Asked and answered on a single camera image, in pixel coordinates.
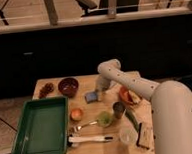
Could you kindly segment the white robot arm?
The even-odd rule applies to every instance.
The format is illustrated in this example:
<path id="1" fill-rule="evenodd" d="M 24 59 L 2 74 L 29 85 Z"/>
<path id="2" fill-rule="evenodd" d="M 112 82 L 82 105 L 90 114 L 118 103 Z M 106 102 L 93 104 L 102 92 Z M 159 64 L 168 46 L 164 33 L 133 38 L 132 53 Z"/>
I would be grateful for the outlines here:
<path id="1" fill-rule="evenodd" d="M 97 90 L 115 81 L 151 103 L 155 154 L 192 154 L 192 91 L 176 81 L 132 77 L 117 59 L 98 65 Z"/>

